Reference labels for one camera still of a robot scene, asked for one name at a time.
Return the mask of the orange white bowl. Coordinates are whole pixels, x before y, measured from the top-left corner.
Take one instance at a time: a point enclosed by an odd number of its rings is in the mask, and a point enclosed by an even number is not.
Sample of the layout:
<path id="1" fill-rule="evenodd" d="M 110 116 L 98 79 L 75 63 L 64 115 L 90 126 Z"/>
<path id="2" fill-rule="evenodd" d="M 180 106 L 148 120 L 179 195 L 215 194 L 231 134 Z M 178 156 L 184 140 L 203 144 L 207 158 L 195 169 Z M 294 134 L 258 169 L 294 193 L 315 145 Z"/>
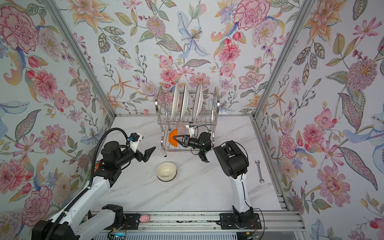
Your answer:
<path id="1" fill-rule="evenodd" d="M 175 148 L 179 146 L 179 143 L 174 139 L 174 137 L 178 135 L 179 135 L 178 129 L 174 129 L 170 131 L 169 137 L 168 137 L 168 141 L 170 145 Z"/>

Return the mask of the cream white bowl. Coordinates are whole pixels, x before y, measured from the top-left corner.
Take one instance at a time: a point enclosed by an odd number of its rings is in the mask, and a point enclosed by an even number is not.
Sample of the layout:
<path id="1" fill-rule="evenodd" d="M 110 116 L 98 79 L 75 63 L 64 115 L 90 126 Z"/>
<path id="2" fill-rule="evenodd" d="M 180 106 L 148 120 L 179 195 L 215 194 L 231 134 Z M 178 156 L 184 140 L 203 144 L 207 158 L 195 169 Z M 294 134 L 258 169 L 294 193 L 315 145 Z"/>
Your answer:
<path id="1" fill-rule="evenodd" d="M 173 163 L 162 163 L 156 169 L 157 178 L 162 182 L 170 182 L 177 175 L 177 167 Z"/>

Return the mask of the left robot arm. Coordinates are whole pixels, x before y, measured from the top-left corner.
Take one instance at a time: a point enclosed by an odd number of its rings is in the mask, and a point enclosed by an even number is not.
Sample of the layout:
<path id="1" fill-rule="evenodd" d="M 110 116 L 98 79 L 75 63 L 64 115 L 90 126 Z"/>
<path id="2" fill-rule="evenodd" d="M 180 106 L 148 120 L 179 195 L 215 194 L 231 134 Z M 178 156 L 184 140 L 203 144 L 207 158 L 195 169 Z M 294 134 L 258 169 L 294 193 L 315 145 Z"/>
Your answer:
<path id="1" fill-rule="evenodd" d="M 117 230 L 130 221 L 122 206 L 107 204 L 90 219 L 84 217 L 98 199 L 118 180 L 122 170 L 132 160 L 147 162 L 155 147 L 141 153 L 137 142 L 120 145 L 116 141 L 104 145 L 101 154 L 102 164 L 86 186 L 66 207 L 47 221 L 40 220 L 32 230 L 33 240 L 91 240 L 99 232 Z"/>

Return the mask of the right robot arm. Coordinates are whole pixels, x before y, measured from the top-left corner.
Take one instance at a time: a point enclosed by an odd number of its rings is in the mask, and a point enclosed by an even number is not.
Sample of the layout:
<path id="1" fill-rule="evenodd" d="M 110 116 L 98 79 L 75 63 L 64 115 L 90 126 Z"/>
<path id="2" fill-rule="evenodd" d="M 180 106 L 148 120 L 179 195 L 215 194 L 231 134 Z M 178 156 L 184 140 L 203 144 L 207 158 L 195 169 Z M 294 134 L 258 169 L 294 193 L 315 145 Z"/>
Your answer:
<path id="1" fill-rule="evenodd" d="M 254 209 L 250 206 L 246 188 L 246 175 L 249 158 L 235 141 L 226 141 L 213 147 L 211 134 L 203 132 L 198 138 L 189 135 L 176 135 L 172 139 L 184 148 L 198 150 L 198 156 L 204 163 L 219 162 L 224 174 L 230 178 L 234 196 L 233 216 L 238 225 L 250 221 Z"/>

